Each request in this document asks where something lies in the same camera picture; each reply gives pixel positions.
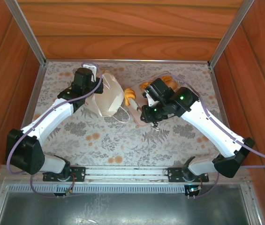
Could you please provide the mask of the floral tablecloth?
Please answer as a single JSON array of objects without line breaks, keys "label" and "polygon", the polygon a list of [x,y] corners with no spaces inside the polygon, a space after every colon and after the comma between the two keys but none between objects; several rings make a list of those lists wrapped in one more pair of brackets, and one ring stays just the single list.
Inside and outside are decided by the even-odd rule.
[{"label": "floral tablecloth", "polygon": [[[212,74],[205,64],[100,62],[102,72],[129,88],[153,76],[170,73],[186,80],[202,96],[208,110],[221,118]],[[192,156],[218,153],[195,127],[177,117],[159,129],[139,126],[123,106],[113,117],[101,117],[85,106],[65,119],[45,140],[42,150],[78,165],[181,166]]]}]

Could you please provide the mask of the aluminium mounting rail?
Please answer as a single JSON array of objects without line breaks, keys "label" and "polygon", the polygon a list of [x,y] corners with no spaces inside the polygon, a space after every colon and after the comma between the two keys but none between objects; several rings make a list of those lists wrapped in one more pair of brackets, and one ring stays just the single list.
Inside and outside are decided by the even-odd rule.
[{"label": "aluminium mounting rail", "polygon": [[[154,184],[170,183],[167,176],[167,168],[162,166],[86,166],[84,183],[99,184]],[[219,184],[250,183],[251,177],[246,169],[239,169],[233,178],[218,175],[216,172],[208,174],[209,182],[213,184],[218,180]],[[179,182],[185,184],[200,184],[201,182]]]}]

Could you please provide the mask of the printed paper bag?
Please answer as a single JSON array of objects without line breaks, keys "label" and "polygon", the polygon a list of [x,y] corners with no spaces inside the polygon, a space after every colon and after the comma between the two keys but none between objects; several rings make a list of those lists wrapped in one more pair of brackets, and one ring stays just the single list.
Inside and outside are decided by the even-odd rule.
[{"label": "printed paper bag", "polygon": [[[106,70],[103,75],[103,93],[92,94],[85,101],[85,108],[100,117],[112,117],[119,123],[130,121],[129,113],[121,106],[124,100],[124,91],[115,76]],[[123,109],[128,116],[127,121],[121,121],[114,117],[119,109]]]}]

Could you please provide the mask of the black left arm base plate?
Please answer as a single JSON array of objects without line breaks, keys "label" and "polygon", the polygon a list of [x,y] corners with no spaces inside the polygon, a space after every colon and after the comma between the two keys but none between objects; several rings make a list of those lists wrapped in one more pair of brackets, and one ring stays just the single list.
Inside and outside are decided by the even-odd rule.
[{"label": "black left arm base plate", "polygon": [[43,181],[45,182],[84,182],[85,167],[80,166],[67,166],[61,173],[44,172]]}]

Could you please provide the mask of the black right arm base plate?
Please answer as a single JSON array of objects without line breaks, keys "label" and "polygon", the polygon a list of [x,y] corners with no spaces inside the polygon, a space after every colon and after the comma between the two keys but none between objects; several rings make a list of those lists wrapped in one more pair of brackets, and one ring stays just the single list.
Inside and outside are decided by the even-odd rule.
[{"label": "black right arm base plate", "polygon": [[167,176],[169,182],[209,182],[208,174],[195,175],[184,167],[167,168]]}]

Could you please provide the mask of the aluminium frame post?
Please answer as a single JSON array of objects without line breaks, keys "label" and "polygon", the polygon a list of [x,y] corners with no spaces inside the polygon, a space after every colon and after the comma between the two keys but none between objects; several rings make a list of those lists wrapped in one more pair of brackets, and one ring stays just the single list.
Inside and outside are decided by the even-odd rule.
[{"label": "aluminium frame post", "polygon": [[20,5],[17,0],[4,0],[8,9],[10,10],[13,18],[18,24],[20,30],[22,31],[24,37],[26,38],[28,44],[30,45],[32,51],[34,52],[39,63],[44,66],[46,63],[46,57],[34,35]]},{"label": "aluminium frame post", "polygon": [[222,39],[220,40],[215,52],[213,53],[211,60],[209,61],[210,69],[214,69],[220,56],[224,52],[226,46],[228,45],[229,41],[233,37],[234,33],[236,32],[237,28],[243,21],[244,17],[246,16],[247,12],[249,11],[253,3],[254,0],[244,0],[243,3],[241,4],[234,19],[232,20],[231,24],[229,25],[228,29],[226,30]]}]

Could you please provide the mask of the thin aluminium edge rail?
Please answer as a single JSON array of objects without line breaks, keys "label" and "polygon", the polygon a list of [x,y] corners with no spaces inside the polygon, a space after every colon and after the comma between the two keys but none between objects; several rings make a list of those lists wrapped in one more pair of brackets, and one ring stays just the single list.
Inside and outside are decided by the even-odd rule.
[{"label": "thin aluminium edge rail", "polygon": [[94,63],[156,63],[156,64],[200,64],[208,65],[202,60],[121,60],[121,59],[47,59],[47,62],[94,62]]}]

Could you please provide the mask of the pink plastic tray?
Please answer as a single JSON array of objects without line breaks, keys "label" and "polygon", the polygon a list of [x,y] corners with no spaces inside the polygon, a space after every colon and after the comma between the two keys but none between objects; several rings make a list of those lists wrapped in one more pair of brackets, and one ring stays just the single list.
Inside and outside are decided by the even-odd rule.
[{"label": "pink plastic tray", "polygon": [[145,123],[141,121],[141,113],[142,113],[141,109],[143,105],[148,104],[148,99],[146,98],[146,94],[144,95],[145,97],[143,97],[145,88],[157,78],[161,78],[165,83],[170,83],[171,88],[175,87],[174,91],[177,91],[179,87],[186,84],[186,82],[182,78],[175,77],[174,75],[168,72],[164,72],[155,75],[153,77],[150,77],[134,86],[125,89],[124,91],[125,105],[128,108],[129,112],[131,113],[131,116],[134,118],[135,122],[139,126],[151,125],[153,127],[152,123]]}]

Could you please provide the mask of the golden fake croissant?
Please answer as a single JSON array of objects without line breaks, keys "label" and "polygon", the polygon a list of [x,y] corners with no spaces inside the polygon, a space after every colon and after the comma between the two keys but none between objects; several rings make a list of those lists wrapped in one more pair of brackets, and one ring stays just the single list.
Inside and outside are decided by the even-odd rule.
[{"label": "golden fake croissant", "polygon": [[129,100],[135,100],[136,99],[136,94],[131,88],[127,88],[124,90],[124,100],[125,100],[125,106],[129,106],[130,102]]}]

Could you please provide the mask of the grey sheet metal panel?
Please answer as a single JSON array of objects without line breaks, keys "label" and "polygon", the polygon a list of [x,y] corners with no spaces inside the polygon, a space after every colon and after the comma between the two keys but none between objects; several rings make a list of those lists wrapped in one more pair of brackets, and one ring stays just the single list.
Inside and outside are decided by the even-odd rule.
[{"label": "grey sheet metal panel", "polygon": [[84,194],[48,199],[10,194],[0,225],[249,225],[237,189],[188,199],[181,194]]}]

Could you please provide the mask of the grey side edge strip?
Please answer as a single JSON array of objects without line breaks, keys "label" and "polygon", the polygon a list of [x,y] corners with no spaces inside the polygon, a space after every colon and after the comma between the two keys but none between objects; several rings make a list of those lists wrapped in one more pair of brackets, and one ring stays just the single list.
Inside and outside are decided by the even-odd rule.
[{"label": "grey side edge strip", "polygon": [[37,106],[38,97],[41,91],[45,73],[46,65],[40,65],[21,128],[29,125],[33,120],[33,115]]}]

